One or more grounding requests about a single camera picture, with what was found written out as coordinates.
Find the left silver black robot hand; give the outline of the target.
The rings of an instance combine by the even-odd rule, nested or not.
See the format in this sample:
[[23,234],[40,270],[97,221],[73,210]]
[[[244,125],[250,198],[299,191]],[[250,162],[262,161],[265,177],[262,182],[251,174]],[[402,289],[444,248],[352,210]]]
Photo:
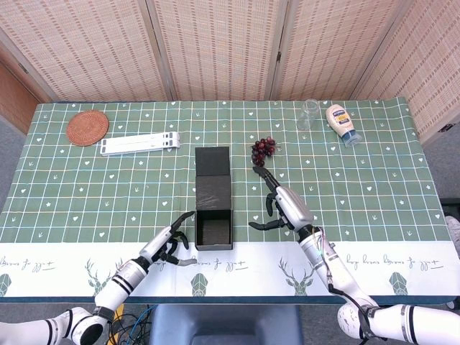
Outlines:
[[195,258],[179,259],[174,256],[179,242],[183,244],[185,249],[189,249],[188,238],[182,231],[179,231],[179,228],[187,218],[194,214],[194,211],[183,213],[174,223],[163,228],[141,249],[139,257],[134,261],[145,272],[148,272],[149,267],[158,260],[181,267],[195,265],[197,263]]

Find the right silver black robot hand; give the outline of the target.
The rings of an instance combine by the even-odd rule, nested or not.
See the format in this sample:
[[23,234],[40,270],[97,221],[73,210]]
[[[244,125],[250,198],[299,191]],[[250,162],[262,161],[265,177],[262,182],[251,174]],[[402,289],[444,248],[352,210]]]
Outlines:
[[272,216],[272,204],[275,203],[280,217],[278,220],[270,221],[266,224],[249,222],[248,225],[259,231],[268,231],[286,226],[289,230],[298,233],[301,239],[312,235],[313,214],[307,207],[306,202],[294,190],[281,186],[268,169],[260,166],[254,166],[252,169],[265,181],[270,189],[265,201],[268,215]]

